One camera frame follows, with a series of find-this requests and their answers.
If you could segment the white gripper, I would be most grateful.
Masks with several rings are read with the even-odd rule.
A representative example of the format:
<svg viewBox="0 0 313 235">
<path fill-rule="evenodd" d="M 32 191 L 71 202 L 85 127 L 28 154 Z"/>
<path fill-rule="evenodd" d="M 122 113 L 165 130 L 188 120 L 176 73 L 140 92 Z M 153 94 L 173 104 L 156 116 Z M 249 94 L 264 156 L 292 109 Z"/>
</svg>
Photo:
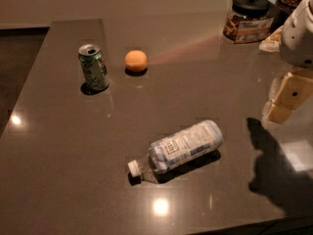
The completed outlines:
<svg viewBox="0 0 313 235">
<path fill-rule="evenodd" d="M 286 19 L 280 51 L 281 58 L 298 69 L 273 79 L 263 118 L 275 123 L 284 123 L 313 94 L 313 12 L 309 3 L 299 4 Z"/>
</svg>

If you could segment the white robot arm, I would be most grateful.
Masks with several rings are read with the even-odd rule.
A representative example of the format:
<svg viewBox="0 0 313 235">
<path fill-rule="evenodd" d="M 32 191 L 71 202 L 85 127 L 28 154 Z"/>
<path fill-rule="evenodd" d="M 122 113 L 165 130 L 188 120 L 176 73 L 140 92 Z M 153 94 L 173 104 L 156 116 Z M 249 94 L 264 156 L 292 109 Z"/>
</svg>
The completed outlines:
<svg viewBox="0 0 313 235">
<path fill-rule="evenodd" d="M 313 94 L 313 0 L 302 0 L 286 19 L 279 50 L 291 70 L 273 79 L 263 119 L 282 124 Z"/>
</svg>

